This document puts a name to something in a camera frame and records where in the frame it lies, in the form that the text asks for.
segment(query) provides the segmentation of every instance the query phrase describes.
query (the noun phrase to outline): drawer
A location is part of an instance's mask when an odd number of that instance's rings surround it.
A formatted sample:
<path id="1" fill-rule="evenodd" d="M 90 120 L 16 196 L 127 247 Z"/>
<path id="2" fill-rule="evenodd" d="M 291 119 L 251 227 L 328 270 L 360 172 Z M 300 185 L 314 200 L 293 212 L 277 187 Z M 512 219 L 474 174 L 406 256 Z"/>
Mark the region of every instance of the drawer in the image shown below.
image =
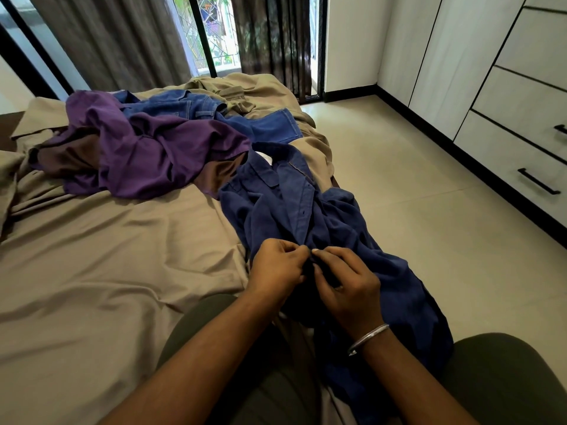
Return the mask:
<path id="1" fill-rule="evenodd" d="M 494 67 L 472 108 L 567 160 L 567 92 Z"/>
<path id="2" fill-rule="evenodd" d="M 469 112 L 455 144 L 471 157 L 567 226 L 567 166 L 476 113 Z M 553 195 L 519 169 L 560 191 Z"/>
<path id="3" fill-rule="evenodd" d="M 496 64 L 567 89 L 567 14 L 523 9 Z"/>
<path id="4" fill-rule="evenodd" d="M 527 0 L 526 6 L 541 7 L 544 9 L 561 10 L 567 12 L 567 0 Z"/>

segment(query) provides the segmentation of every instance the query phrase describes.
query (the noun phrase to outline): blue shirt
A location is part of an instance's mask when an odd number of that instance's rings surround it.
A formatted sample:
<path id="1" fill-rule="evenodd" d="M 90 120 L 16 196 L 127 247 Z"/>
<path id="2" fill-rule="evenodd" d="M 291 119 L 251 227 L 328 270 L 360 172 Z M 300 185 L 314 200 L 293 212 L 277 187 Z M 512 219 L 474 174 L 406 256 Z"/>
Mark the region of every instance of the blue shirt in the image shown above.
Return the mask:
<path id="1" fill-rule="evenodd" d="M 380 306 L 400 341 L 434 375 L 452 352 L 447 320 L 407 261 L 383 252 L 366 229 L 354 196 L 343 189 L 321 193 L 300 151 L 277 143 L 254 143 L 254 151 L 219 191 L 224 214 L 251 259 L 266 238 L 324 249 L 353 250 L 381 281 Z M 385 390 L 359 355 L 348 357 L 350 340 L 325 310 L 313 280 L 296 287 L 283 311 L 315 328 L 317 362 L 327 384 L 348 403 L 361 425 L 395 412 Z"/>
<path id="2" fill-rule="evenodd" d="M 112 94 L 122 103 L 122 112 L 129 118 L 139 112 L 150 116 L 175 115 L 188 120 L 216 120 L 230 125 L 251 142 L 289 143 L 303 137 L 293 115 L 287 109 L 250 120 L 243 116 L 225 118 L 226 104 L 204 94 L 185 89 L 171 89 L 141 101 L 129 91 Z"/>

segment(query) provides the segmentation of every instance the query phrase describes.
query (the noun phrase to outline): brown curtain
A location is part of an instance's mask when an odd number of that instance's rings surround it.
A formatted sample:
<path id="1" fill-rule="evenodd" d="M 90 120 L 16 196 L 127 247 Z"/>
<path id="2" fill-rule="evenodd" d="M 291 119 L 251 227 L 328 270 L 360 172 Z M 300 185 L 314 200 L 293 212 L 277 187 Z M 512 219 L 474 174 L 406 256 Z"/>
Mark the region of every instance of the brown curtain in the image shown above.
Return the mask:
<path id="1" fill-rule="evenodd" d="M 91 89 L 132 92 L 190 79 L 166 0 L 31 0 Z"/>
<path id="2" fill-rule="evenodd" d="M 311 95 L 309 0 L 232 0 L 242 72 L 271 73 L 299 102 Z"/>

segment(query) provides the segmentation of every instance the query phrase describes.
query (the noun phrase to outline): forearm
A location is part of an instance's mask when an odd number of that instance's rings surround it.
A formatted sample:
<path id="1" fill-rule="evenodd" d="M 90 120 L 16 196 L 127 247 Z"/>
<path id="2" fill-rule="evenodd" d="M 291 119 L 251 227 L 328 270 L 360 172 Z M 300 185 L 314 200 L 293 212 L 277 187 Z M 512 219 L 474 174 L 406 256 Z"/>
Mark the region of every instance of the forearm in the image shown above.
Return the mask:
<path id="1" fill-rule="evenodd" d="M 201 424 L 272 319 L 242 294 L 205 325 L 103 424 Z"/>
<path id="2" fill-rule="evenodd" d="M 408 424 L 477 423 L 391 330 L 369 340 L 362 353 Z"/>

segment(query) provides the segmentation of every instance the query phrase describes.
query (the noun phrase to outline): beige tile floor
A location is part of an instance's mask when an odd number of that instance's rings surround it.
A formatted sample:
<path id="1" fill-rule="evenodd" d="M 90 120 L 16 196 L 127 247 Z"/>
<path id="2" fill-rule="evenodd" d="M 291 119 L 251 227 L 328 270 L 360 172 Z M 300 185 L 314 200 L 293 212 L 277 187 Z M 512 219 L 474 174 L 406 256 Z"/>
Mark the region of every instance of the beige tile floor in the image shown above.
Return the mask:
<path id="1" fill-rule="evenodd" d="M 379 98 L 302 108 L 370 233 L 407 259 L 454 339 L 517 336 L 567 386 L 567 250 Z"/>

